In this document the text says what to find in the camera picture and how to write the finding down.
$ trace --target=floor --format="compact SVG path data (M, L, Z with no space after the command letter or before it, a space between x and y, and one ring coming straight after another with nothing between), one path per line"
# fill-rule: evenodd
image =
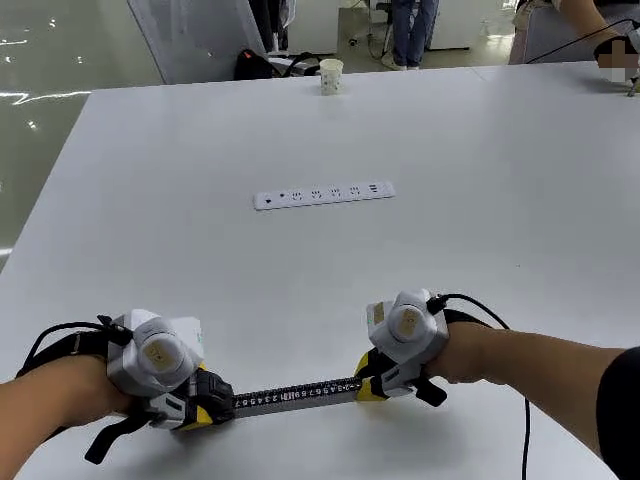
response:
M469 51L428 52L423 67L506 63L510 15L487 22ZM365 39L348 43L366 26L366 10L341 10L346 72L385 69ZM0 2L0 270L90 91L160 83L126 0Z

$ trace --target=measuring tape blade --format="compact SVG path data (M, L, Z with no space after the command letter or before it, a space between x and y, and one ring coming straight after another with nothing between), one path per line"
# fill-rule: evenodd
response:
M362 387L356 377L234 395L236 418L354 402Z

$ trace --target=forearm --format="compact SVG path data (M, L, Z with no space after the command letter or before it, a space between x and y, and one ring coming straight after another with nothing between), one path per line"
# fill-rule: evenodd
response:
M589 42L594 47L619 35L614 28L607 28L609 23L602 17L593 0L561 0L560 13L580 37L605 29L589 37Z
M48 370L0 385L0 480L12 479L33 451L62 425L64 387Z
M484 376L515 388L600 455L598 387L604 371L623 351L495 331L485 342Z

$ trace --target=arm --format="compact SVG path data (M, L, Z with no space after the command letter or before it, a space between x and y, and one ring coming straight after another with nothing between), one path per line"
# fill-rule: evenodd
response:
M593 0L554 0L556 9L564 15L579 37L606 28L609 23L600 15ZM590 43L597 47L602 42L620 35L615 28L589 37Z
M596 7L593 0L552 0L553 5L560 11L578 34L584 37L599 30L588 37L588 41L595 48L598 45L620 36L614 28L606 28L609 25ZM627 54L622 40L615 40L609 49L609 54L599 55L596 60L598 66L604 69L611 68L638 68L638 55Z
M0 480L12 479L58 427L124 410L129 399L109 382L104 361L65 357L0 385Z
M481 379L507 384L600 455L596 403L603 373L624 350L543 335L450 326L449 344L427 365L451 383Z

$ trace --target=person's right arm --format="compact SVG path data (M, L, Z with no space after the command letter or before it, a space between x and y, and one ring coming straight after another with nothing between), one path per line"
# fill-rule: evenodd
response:
M601 379L623 349L473 323L449 328L443 353L425 367L429 376L450 383L485 379L507 384L601 456L596 416Z
M620 35L616 28L607 28L609 22L600 14L593 0L552 0L554 7L567 19L578 37L588 37L588 42L596 48L603 42ZM628 68L638 66L638 55L625 54L624 43L613 49L611 55L600 55L597 58L600 68Z

